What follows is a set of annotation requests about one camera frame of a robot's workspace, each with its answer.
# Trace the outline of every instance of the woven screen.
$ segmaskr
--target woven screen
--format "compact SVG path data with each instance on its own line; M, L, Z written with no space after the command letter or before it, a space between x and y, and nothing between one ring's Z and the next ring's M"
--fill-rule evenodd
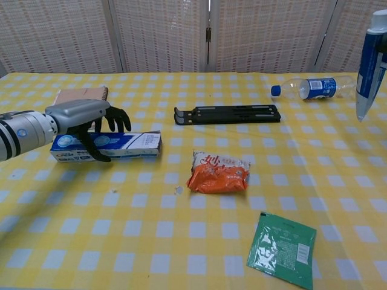
M357 71L372 14L386 8L387 0L346 0L322 71Z
M8 72L117 72L101 0L1 0L0 15Z
M219 1L217 71L304 72L330 1Z
M113 2L128 71L199 71L203 1Z

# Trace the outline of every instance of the robotic hand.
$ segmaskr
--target robotic hand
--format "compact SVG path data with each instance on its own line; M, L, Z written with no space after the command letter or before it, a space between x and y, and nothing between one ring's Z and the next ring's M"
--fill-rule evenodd
M101 154L88 134L95 122L100 132L102 118L114 131L124 126L130 131L131 122L122 109L101 100L74 100L47 107L45 114L35 111L8 112L0 114L0 161L16 157L53 141L55 135L75 135L90 155L99 161L109 162L110 157Z

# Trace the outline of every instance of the toothpaste box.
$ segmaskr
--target toothpaste box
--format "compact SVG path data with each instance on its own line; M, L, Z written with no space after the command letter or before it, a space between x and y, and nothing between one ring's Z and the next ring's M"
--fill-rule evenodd
M112 160L159 156L161 133L89 133L102 154ZM81 142L71 135L58 135L50 150L59 162L94 161Z

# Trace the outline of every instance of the table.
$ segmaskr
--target table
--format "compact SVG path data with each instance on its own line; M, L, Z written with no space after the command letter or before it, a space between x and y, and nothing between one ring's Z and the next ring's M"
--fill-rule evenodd
M163 153L61 164L48 145L0 163L0 286L296 289L246 267L259 214L268 211L317 229L315 289L385 289L386 82L362 123L355 99L278 98L280 123L174 125L174 106L271 103L271 85L316 76L328 74L3 77L1 112L44 111L60 88L106 85L134 131L161 130ZM247 191L190 193L194 149L249 160Z

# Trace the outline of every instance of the orange snack package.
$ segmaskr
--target orange snack package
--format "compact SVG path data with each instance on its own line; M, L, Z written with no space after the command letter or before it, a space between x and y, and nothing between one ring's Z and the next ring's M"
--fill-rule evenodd
M189 189L201 193L236 192L247 188L250 163L225 155L193 153Z

